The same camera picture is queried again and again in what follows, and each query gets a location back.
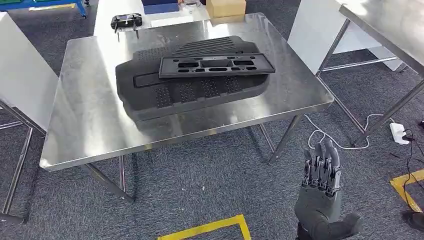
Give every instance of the perforated pattern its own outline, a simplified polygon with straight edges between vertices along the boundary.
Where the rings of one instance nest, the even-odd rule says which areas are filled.
[[[178,49],[180,45],[153,48],[148,50],[137,51],[134,53],[133,58],[144,61],[157,61],[164,56],[170,56]]]
[[[236,76],[226,76],[224,81],[225,87],[229,93],[236,93],[242,90]]]
[[[236,45],[230,37],[221,37],[186,43],[172,52],[174,56],[193,56],[216,53],[219,51],[231,52],[231,50],[235,49]]]
[[[214,79],[202,80],[201,86],[203,88],[205,98],[212,98],[220,95],[217,89],[217,83]]]
[[[173,104],[171,101],[170,91],[167,87],[158,88],[155,91],[158,108],[168,107]]]
[[[178,87],[182,103],[196,101],[196,95],[191,81],[187,83],[181,83],[178,85]]]

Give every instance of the robotic hand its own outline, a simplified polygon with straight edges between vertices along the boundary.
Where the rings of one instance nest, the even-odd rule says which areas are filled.
[[[294,207],[298,240],[341,240],[362,230],[362,218],[356,213],[338,221],[342,197],[339,154],[330,139],[324,145],[325,154],[320,143],[315,145],[314,158],[304,150],[304,179]]]

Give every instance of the yellow floor tape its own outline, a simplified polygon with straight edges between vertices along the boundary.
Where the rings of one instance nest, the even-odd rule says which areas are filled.
[[[417,181],[424,180],[424,169],[411,173]],[[404,183],[409,178],[409,174],[405,174],[403,176],[398,176],[393,178],[390,181],[390,184],[394,187],[397,193],[402,197],[405,203],[409,203],[412,210],[415,212],[422,213],[423,210],[418,206],[418,204],[412,199],[412,197],[404,190]],[[415,183],[415,179],[411,176],[406,185]]]
[[[191,238],[193,236],[208,233],[220,228],[228,227],[231,225],[240,225],[241,234],[243,235],[244,240],[251,240],[251,234],[248,229],[248,225],[246,224],[245,217],[243,214],[233,216],[227,219],[214,221],[205,225],[196,226],[187,230],[179,231],[176,233],[172,233],[166,236],[160,236],[157,240],[181,240],[186,238]]]
[[[38,6],[38,7],[30,7],[29,11],[39,11],[39,10],[47,10],[47,9],[60,9],[60,8],[75,8],[75,3],[63,4],[63,5],[54,5],[54,6]]]

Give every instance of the cardboard box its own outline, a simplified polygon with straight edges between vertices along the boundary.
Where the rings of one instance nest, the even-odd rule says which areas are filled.
[[[206,0],[206,10],[211,19],[244,15],[246,0]]]

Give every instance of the metal table leg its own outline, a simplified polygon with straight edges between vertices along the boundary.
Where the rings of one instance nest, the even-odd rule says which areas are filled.
[[[337,45],[339,45],[340,40],[342,40],[343,35],[345,34],[346,30],[348,29],[348,26],[350,24],[350,20],[346,19],[344,21],[343,26],[341,27],[340,31],[338,32],[337,36],[334,39],[334,42],[332,43],[330,49],[327,52],[327,55],[325,56],[324,60],[322,61],[321,65],[318,68],[318,71],[316,72],[315,76],[319,79],[319,81],[324,85],[324,87],[327,89],[327,91],[334,97],[334,101],[340,106],[341,110],[350,118],[350,120],[355,124],[355,126],[361,131],[361,133],[365,132],[364,127],[360,124],[360,122],[355,118],[355,116],[349,111],[349,109],[343,104],[342,101],[334,94],[334,92],[329,88],[329,86],[323,81],[323,79],[320,77],[321,73],[324,72],[326,69],[326,65],[329,62],[331,56],[333,55],[334,51],[337,48]]]
[[[0,130],[16,127],[16,126],[19,126],[19,125],[22,125],[22,122],[14,121],[14,122],[6,123],[6,124],[3,124],[3,125],[0,125]]]
[[[24,221],[25,221],[25,219],[23,219],[22,217],[0,213],[0,222],[8,222],[8,223],[21,225],[21,224],[24,223]]]
[[[127,200],[128,202],[134,202],[134,199],[126,194],[123,190],[121,190],[114,182],[112,182],[109,178],[107,178],[100,170],[98,170],[91,163],[87,163],[80,166],[84,171],[91,174],[94,178],[96,178],[101,184],[107,187],[109,191],[118,195],[119,197]]]
[[[125,186],[125,169],[124,169],[124,155],[119,156],[119,183],[120,189],[126,192]]]
[[[26,134],[25,142],[23,143],[22,150],[19,155],[16,169],[14,171],[12,182],[10,183],[9,191],[7,192],[6,201],[3,206],[3,210],[0,214],[0,220],[2,222],[8,221],[16,224],[22,224],[24,219],[17,216],[9,215],[11,210],[12,202],[15,196],[16,188],[18,186],[19,178],[21,177],[22,167],[24,166],[25,158],[27,157],[28,147],[30,146],[31,136],[33,134],[33,128],[29,128]]]
[[[265,128],[264,124],[259,124],[260,130],[262,131],[263,135],[265,136],[266,142],[268,142],[269,147],[271,148],[272,153],[275,153],[276,147],[274,146],[273,141],[270,138],[270,135],[267,132],[267,129]]]
[[[293,117],[293,120],[291,121],[290,125],[288,126],[287,130],[282,136],[282,139],[279,142],[275,152],[272,154],[272,157],[269,160],[270,162],[274,162],[280,157],[280,154],[282,153],[283,148],[286,146],[286,143],[289,141],[290,136],[293,134],[293,131],[296,129],[296,126],[300,122],[301,118],[302,118],[302,115],[296,115]]]
[[[424,89],[424,80],[422,80],[418,85],[416,85],[411,91],[409,91],[401,100],[399,100],[395,105],[393,105],[388,111],[386,111],[383,116],[378,120],[376,124],[370,127],[364,134],[362,134],[354,144],[357,145],[360,142],[364,141],[369,135],[379,129],[389,118],[395,114],[400,108],[407,104],[415,95],[417,95],[421,90]]]

